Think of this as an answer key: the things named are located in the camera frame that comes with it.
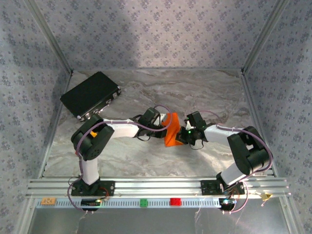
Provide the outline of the orange paper sheet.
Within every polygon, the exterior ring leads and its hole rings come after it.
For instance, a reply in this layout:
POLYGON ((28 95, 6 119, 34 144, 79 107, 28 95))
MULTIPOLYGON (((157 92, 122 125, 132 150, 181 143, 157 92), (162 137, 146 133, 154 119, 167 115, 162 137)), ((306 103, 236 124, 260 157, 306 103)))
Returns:
POLYGON ((180 123, 177 113, 167 113, 161 124, 165 127, 169 126, 167 128, 167 135, 164 137, 164 143, 166 147, 183 145, 182 142, 176 140, 176 136, 180 130, 180 123))

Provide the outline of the black hard case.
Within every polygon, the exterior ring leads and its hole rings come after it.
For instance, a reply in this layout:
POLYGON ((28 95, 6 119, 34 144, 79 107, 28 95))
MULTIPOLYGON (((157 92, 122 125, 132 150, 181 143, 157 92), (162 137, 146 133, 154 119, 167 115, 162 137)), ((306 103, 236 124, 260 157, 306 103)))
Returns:
POLYGON ((63 94, 60 101, 76 119, 86 121, 120 94, 120 86, 99 71, 63 94))

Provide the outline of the black left controller board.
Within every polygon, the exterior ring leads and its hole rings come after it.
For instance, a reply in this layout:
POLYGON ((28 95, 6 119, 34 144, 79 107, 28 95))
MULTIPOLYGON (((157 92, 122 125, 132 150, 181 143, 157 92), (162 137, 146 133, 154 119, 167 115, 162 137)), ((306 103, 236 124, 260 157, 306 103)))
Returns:
POLYGON ((80 202, 81 206, 100 206, 100 199, 82 199, 80 202))

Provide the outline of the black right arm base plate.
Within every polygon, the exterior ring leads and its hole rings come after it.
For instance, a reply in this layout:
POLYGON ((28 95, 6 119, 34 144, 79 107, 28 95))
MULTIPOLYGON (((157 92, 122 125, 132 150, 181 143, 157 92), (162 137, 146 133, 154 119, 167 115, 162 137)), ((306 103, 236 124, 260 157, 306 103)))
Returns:
POLYGON ((244 195, 245 189, 242 182, 232 185, 222 184, 218 180, 202 180, 200 182, 202 195, 244 195))

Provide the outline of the aluminium front frame rail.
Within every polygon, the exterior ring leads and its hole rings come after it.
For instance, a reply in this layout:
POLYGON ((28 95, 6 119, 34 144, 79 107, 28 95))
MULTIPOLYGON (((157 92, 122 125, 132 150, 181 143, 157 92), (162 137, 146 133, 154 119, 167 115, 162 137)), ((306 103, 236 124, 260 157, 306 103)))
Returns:
MULTIPOLYGON (((66 177, 46 177, 32 179, 28 183, 26 196, 32 198, 64 198, 69 187, 66 177)), ((202 197, 201 181, 212 177, 102 177, 104 181, 114 181, 113 198, 170 198, 202 197)), ((291 196, 285 178, 274 176, 250 177, 245 181, 250 198, 260 198, 261 194, 272 197, 291 196)))

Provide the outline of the aluminium side rail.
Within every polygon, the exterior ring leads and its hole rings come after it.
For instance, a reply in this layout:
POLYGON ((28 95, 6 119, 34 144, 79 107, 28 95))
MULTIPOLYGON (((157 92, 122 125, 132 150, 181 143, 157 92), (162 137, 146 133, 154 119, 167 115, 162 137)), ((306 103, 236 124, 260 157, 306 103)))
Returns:
POLYGON ((252 118, 253 124, 256 127, 256 129, 258 130, 258 132, 260 133, 260 136, 262 137, 262 139, 268 145, 268 140, 266 139, 265 134, 263 132, 263 127, 262 127, 262 125, 260 123, 260 119, 259 119, 259 116, 258 116, 258 111, 256 109, 256 105, 255 105, 255 102, 254 102, 254 98, 253 98, 251 90, 249 88, 248 79, 247 79, 247 77, 246 77, 246 75, 244 73, 244 69, 243 68, 240 69, 240 77, 241 77, 241 80, 242 80, 242 84, 243 84, 246 100, 247 100, 247 103, 248 103, 248 107, 250 109, 250 113, 251 113, 251 118, 252 118))
POLYGON ((52 146, 52 142, 55 136, 56 128, 59 121, 59 116, 62 110, 62 102, 60 101, 60 97, 67 91, 73 70, 70 69, 69 73, 67 71, 64 72, 64 75, 59 75, 57 79, 57 83, 53 88, 52 92, 52 112, 48 114, 49 117, 49 125, 47 129, 47 133, 44 138, 43 148, 40 152, 40 161, 39 161, 39 170, 36 175, 36 178, 42 178, 44 168, 46 165, 46 161, 52 146))

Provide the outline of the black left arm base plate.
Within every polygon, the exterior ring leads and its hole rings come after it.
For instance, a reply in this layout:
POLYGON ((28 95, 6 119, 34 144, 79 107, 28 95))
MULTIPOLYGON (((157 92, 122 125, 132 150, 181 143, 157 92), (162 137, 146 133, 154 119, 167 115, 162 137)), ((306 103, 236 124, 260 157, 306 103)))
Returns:
POLYGON ((71 191, 72 196, 113 196, 115 182, 111 180, 98 180, 92 185, 86 184, 83 180, 75 182, 71 191))

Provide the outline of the aluminium frame post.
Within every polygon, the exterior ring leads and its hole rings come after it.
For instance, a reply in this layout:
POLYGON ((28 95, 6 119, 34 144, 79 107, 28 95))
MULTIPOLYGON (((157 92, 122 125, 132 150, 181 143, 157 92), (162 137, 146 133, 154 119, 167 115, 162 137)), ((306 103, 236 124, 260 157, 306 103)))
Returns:
POLYGON ((302 222, 292 197, 279 198, 290 234, 304 234, 302 222))
POLYGON ((25 5, 27 6, 28 10, 30 11, 31 15, 33 16, 35 22, 39 26, 40 30, 42 31, 45 39, 47 40, 51 50, 54 52, 56 57, 58 58, 59 62, 61 63, 62 67, 65 71, 69 74, 72 73, 71 66, 69 65, 64 53, 62 52, 56 37, 54 36, 53 32, 51 31, 44 15, 41 13, 37 3, 35 0, 23 0, 25 5))
POLYGON ((243 75, 249 73, 252 66, 256 62, 263 46, 269 39, 270 34, 272 33, 274 27, 278 23, 282 13, 284 12, 285 8, 289 4, 290 0, 276 0, 275 5, 271 13, 268 15, 268 18, 261 29, 254 46, 252 47, 249 55, 246 58, 246 61, 241 68, 241 72, 243 75))
POLYGON ((35 208, 35 198, 27 198, 24 200, 16 227, 16 234, 28 234, 35 208))

